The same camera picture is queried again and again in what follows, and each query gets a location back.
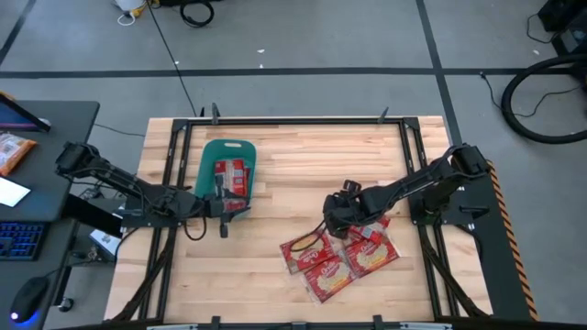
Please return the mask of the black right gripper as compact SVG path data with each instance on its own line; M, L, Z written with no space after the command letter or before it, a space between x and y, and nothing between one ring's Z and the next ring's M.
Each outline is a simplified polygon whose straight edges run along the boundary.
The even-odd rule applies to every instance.
M351 226L366 224L366 215L360 209L360 203L355 195L342 191L329 194L323 205L323 216L327 232L339 239L347 238Z

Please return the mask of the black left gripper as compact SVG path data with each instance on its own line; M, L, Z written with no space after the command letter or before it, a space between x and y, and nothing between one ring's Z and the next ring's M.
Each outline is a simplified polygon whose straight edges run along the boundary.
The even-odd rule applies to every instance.
M249 198L244 196L230 196L226 197L226 189L224 188L224 175L217 174L214 179L214 190L205 195L206 210L209 217L222 217L223 214L229 217L239 216L245 214L250 208L241 208L231 212L225 213L224 199L230 203L248 204Z

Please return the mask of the teal plastic basket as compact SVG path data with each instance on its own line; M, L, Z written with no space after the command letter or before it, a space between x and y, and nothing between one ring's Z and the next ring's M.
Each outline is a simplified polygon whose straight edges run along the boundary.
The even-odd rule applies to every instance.
M204 200L205 195L214 190L215 162L218 160L232 159L243 159L245 166L249 170L249 203L245 208L250 208L257 162L257 150L255 146L247 140L214 139L205 145L195 185L194 194L196 197ZM206 217L209 217L206 210L206 204L203 213Z

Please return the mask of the white box under desk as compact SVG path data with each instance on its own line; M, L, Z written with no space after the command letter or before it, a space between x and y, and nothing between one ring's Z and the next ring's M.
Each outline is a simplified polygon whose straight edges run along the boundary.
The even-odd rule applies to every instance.
M117 248L121 239L116 236L110 236L98 229L93 230L89 238L97 246L99 254L110 261L116 260Z

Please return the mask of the black platform with hazard stripe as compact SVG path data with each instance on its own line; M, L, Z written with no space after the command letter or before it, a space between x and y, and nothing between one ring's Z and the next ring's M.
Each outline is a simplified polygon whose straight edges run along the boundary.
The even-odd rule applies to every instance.
M474 240L493 316L500 319L538 321L539 316L519 253L515 234L492 162L489 177L471 186L471 198L484 200L489 211L463 233Z

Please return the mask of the black office desk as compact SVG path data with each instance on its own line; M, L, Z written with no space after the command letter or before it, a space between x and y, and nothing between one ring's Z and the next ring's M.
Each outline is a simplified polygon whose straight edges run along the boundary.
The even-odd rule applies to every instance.
M18 133L20 137L37 141L38 145L8 179L29 188L30 192L14 207L0 203L0 221L50 225L37 260L0 260L0 330L40 330L59 288L61 267L78 227L76 220L61 216L71 184L55 173L55 161L65 142L85 142L89 138L99 104L94 101L21 101L19 104L31 114L48 119L51 129L48 133ZM17 292L29 279L48 272L52 273L50 285L38 311L23 324L13 323L10 307Z

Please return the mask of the backlit black keyboard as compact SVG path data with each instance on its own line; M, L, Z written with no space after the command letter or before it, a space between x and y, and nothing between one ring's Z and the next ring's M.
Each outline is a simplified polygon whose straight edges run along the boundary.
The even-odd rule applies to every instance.
M0 221L0 261L34 261L42 250L50 225Z

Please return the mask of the white paper sheet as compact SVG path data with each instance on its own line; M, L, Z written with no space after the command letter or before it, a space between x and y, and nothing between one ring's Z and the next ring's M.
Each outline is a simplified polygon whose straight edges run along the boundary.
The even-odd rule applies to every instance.
M29 188L0 177L0 204L15 207L29 193Z

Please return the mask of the black computer mouse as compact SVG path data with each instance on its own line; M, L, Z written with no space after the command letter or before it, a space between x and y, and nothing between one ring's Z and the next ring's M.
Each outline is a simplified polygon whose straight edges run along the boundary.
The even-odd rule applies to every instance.
M30 278L17 292L10 308L9 318L16 324L30 320L49 287L46 277Z

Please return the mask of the orange snack bag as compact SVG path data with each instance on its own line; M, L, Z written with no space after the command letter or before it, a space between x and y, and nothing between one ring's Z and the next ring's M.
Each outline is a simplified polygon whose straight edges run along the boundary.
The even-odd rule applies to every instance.
M10 133L0 133L0 176L7 176L37 145L31 139Z

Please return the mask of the computer monitor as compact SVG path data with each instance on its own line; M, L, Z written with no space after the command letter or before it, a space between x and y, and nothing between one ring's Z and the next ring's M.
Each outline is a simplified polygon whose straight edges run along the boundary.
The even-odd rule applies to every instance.
M0 130L49 132L50 122L39 118L0 93Z

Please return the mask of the black equipment case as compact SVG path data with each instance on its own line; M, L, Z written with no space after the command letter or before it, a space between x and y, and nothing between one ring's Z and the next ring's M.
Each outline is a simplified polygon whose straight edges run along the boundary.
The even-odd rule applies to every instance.
M559 56L587 54L587 0L548 0L537 16Z

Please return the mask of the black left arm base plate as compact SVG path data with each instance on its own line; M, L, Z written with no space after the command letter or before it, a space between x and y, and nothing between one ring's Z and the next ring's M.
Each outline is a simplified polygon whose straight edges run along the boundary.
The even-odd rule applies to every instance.
M180 205L173 195L163 195L153 200L129 196L121 209L122 226L125 227L175 227L181 223Z

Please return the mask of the black metal table frame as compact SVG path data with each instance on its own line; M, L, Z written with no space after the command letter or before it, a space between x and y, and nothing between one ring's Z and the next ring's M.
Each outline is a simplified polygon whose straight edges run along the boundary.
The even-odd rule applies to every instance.
M233 117L217 125L200 120L190 133L174 131L170 118L152 118L138 176L152 183L195 183L204 146L217 138L243 139L257 150L250 211L221 238L217 220L192 220L180 229L164 298L168 323L223 324L429 321L433 310L418 232L407 202L391 213L389 235L401 257L352 282L327 302L290 274L280 245L316 227L325 197L349 179L365 186L389 184L417 168L415 137L392 119L358 117Z

